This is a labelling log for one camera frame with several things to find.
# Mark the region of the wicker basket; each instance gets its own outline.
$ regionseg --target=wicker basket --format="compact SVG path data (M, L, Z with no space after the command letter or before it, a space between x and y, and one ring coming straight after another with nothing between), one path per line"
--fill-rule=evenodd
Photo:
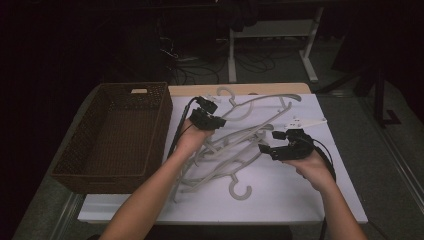
M99 85L69 128L51 176L75 193L132 193L162 163L172 107L166 83Z

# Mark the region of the person's left hand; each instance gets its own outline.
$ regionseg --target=person's left hand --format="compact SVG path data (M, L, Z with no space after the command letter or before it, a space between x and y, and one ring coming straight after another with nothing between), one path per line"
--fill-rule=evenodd
M186 119L181 128L176 150L183 151L187 154L187 157L189 157L198 150L203 145L205 139L214 134L214 132L215 131L200 130L194 126L189 119Z

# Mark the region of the black device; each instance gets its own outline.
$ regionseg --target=black device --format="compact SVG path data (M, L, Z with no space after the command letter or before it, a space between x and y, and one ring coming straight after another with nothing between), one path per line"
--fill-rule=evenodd
M287 139L289 140L289 144L281 147L270 147L268 145L259 144L259 150L261 153L269 154L272 160L284 161L304 159L309 156L313 150L315 150L325 161L325 165L334 180L336 180L336 172L334 171L333 161L327 157L321 148L314 145L314 141L316 140L306 134L303 129L289 129L286 132L273 131L272 137L278 140Z
M215 130L223 127L226 123L221 117L213 116L212 114L218 108L212 101L204 99L202 97L196 97L196 103L200 107L193 109L190 121L200 130Z
M178 139L182 131L182 126L184 120L187 117L188 110L190 109L191 104L196 101L200 107L194 109L191 116L189 117L190 121L200 130L215 130L220 127L223 127L226 121L220 117L213 116L212 114L216 111L218 106L203 97L194 97L189 103L185 106L184 112L181 116L180 123L178 124L177 131L175 132L174 139L171 143L171 147L168 152L168 157L171 156L174 152L175 145L177 144Z

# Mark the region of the forearm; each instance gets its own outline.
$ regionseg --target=forearm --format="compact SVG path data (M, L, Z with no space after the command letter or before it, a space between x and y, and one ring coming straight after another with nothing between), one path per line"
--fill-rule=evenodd
M116 212L101 239L143 239L189 156L175 152Z
M335 183L321 191L321 196L331 239L367 239Z

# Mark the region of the skin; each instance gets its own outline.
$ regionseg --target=skin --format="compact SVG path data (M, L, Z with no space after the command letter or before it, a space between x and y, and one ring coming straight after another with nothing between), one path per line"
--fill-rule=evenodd
M122 204L100 239L144 239L148 234L184 163L213 134L213 131L197 129L189 120L182 129L173 154ZM284 163L296 167L321 193L332 239L367 239L318 153L314 151L303 160Z
M294 166L296 172L320 192L331 239L367 239L325 166L324 160L316 151L305 159L283 161L283 163Z
M186 120L175 151L122 204L100 239L143 239L152 228L184 163L213 131L200 131Z

